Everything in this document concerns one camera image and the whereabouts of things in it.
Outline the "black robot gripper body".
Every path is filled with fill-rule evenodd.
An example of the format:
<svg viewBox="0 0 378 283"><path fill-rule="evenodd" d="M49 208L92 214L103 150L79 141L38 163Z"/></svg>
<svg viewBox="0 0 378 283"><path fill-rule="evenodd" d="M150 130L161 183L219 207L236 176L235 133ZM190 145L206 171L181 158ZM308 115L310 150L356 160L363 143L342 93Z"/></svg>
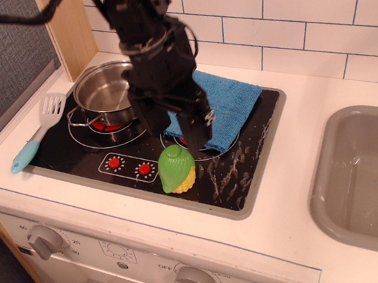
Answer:
<svg viewBox="0 0 378 283"><path fill-rule="evenodd" d="M120 44L132 64L123 74L130 84L130 103L133 96L148 97L174 114L184 108L209 105L206 93L193 80L196 60L186 30L184 23L168 16L145 43Z"/></svg>

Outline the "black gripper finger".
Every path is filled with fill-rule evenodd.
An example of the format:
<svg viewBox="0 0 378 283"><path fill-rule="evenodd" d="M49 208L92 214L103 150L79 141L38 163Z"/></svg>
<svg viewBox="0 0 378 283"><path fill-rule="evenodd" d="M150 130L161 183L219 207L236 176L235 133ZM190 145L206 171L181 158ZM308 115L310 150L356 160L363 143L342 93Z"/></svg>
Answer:
<svg viewBox="0 0 378 283"><path fill-rule="evenodd" d="M170 125L168 112L158 106L152 98L133 96L131 103L136 116L152 136L160 135Z"/></svg>
<svg viewBox="0 0 378 283"><path fill-rule="evenodd" d="M176 119L191 154L198 153L213 137L212 123L215 116L209 105L184 108L177 113Z"/></svg>

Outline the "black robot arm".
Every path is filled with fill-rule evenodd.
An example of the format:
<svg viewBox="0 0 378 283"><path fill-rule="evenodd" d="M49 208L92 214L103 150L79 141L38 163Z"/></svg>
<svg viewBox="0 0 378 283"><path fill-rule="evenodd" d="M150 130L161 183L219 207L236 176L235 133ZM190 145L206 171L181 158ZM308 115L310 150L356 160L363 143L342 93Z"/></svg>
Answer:
<svg viewBox="0 0 378 283"><path fill-rule="evenodd" d="M196 54L190 30L167 14L171 0L92 0L120 39L132 67L123 73L128 99L146 130L158 136L176 115L191 154L212 138L213 111L193 80Z"/></svg>

